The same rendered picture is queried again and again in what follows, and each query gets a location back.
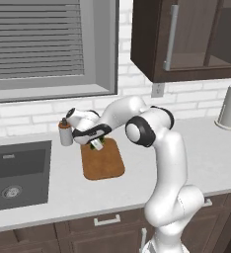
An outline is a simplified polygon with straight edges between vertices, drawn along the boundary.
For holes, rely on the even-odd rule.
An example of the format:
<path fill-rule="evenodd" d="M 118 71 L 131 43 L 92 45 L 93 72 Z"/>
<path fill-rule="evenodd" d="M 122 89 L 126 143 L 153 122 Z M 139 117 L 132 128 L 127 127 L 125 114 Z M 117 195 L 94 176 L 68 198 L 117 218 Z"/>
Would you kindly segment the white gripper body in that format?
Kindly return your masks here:
<path fill-rule="evenodd" d="M 104 147 L 104 141 L 101 138 L 92 140 L 91 144 L 96 150 L 102 150 Z"/>

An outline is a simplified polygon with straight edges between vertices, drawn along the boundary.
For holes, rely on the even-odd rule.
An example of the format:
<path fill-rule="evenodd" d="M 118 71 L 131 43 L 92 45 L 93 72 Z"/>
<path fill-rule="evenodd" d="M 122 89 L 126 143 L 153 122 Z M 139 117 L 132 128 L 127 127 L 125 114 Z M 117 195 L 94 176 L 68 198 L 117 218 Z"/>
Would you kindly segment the brown wooden cutting board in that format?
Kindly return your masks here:
<path fill-rule="evenodd" d="M 113 138 L 106 138 L 101 150 L 92 149 L 89 144 L 81 146 L 84 177 L 88 180 L 104 180 L 121 176 L 124 164 Z"/>

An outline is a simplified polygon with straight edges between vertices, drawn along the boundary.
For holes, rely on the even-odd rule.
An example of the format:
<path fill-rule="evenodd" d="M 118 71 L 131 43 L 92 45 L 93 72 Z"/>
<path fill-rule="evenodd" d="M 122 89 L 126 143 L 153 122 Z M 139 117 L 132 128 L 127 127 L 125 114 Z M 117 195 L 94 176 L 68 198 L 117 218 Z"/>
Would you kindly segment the white bottle with brown cap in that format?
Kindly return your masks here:
<path fill-rule="evenodd" d="M 67 119 L 63 118 L 59 122 L 58 129 L 61 144 L 63 146 L 70 146 L 73 143 L 73 137 L 71 125 L 68 123 Z"/>

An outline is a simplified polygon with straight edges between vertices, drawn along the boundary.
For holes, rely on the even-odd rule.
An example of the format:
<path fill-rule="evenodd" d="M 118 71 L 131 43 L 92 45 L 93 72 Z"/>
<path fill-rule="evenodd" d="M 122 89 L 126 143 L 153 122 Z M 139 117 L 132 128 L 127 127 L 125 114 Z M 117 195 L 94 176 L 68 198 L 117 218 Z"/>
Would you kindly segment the dark brown drawer front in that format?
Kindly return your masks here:
<path fill-rule="evenodd" d="M 209 208 L 209 209 L 231 209 L 231 193 L 206 197 L 206 199 L 207 198 L 211 199 L 212 206 L 206 207 L 206 208 Z"/>
<path fill-rule="evenodd" d="M 0 232 L 0 246 L 21 242 L 41 242 L 55 238 L 53 224 L 44 224 Z"/>
<path fill-rule="evenodd" d="M 120 215 L 120 219 L 121 219 L 120 223 L 109 224 L 109 225 L 98 226 L 98 227 L 94 225 L 95 217 L 113 218 L 116 214 Z M 106 213 L 106 214 L 87 216 L 87 217 L 57 222 L 55 224 L 55 227 L 60 234 L 80 233 L 80 232 L 89 231 L 93 229 L 117 227 L 117 226 L 124 226 L 124 225 L 136 225 L 143 220 L 144 220 L 143 210 L 135 209 L 135 210 L 129 210 L 129 211 L 116 211 L 116 212 L 111 212 L 111 213 Z"/>

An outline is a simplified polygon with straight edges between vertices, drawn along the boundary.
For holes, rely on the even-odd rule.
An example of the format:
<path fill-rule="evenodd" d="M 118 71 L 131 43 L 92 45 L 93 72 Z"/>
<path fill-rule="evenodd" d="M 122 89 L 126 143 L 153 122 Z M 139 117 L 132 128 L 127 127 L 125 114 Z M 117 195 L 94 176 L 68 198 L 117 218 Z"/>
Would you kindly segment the dark grey sink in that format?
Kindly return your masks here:
<path fill-rule="evenodd" d="M 48 201 L 51 141 L 0 146 L 0 211 Z"/>

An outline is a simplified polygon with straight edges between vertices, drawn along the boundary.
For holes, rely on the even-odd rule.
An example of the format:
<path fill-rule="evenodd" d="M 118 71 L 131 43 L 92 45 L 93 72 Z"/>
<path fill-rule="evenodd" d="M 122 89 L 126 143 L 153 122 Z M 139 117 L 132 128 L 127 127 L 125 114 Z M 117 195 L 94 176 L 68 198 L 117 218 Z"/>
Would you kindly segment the dark brown base cupboard door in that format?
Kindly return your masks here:
<path fill-rule="evenodd" d="M 139 253 L 141 226 L 112 229 L 72 238 L 71 253 Z"/>

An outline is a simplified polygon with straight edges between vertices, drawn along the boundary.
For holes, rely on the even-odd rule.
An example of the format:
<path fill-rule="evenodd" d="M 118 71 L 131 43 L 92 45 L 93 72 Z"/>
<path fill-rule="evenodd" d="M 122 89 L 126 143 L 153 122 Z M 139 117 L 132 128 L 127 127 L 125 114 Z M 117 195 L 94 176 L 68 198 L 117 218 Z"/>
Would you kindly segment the grey window with blinds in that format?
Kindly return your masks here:
<path fill-rule="evenodd" d="M 113 95 L 119 0 L 0 0 L 0 103 Z"/>

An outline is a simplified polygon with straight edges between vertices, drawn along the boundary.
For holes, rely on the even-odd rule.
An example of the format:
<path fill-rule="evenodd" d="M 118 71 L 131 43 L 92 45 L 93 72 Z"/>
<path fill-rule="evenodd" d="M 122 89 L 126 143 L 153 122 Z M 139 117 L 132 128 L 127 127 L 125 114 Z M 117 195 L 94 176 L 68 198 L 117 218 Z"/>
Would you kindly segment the grey wall socket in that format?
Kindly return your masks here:
<path fill-rule="evenodd" d="M 161 98 L 164 95 L 165 84 L 164 83 L 153 83 L 152 84 L 152 98 Z"/>

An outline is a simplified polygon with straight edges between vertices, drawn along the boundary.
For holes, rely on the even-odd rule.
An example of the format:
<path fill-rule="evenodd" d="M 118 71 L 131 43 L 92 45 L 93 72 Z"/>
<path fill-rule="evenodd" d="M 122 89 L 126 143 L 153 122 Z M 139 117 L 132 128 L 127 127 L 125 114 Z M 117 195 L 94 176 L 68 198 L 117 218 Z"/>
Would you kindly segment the dark brown wall cupboard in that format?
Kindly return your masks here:
<path fill-rule="evenodd" d="M 153 83 L 162 0 L 134 0 L 130 59 Z M 223 78 L 231 78 L 231 66 L 222 67 Z"/>

